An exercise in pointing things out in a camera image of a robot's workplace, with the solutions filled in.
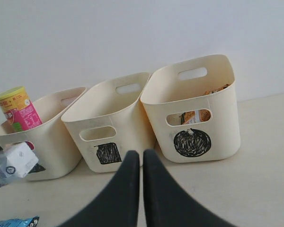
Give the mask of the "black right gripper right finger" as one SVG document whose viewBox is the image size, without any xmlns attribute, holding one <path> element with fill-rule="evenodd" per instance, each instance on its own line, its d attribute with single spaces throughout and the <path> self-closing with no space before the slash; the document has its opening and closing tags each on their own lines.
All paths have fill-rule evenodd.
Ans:
<svg viewBox="0 0 284 227">
<path fill-rule="evenodd" d="M 148 227 L 234 226 L 191 197 L 153 149 L 143 153 L 143 200 Z"/>
</svg>

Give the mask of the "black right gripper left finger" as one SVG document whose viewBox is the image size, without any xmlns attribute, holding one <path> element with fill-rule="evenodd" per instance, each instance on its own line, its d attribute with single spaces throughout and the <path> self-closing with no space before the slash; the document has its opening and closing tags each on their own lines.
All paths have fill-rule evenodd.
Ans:
<svg viewBox="0 0 284 227">
<path fill-rule="evenodd" d="M 126 153 L 118 171 L 86 207 L 61 227 L 135 227 L 140 198 L 139 154 Z"/>
</svg>

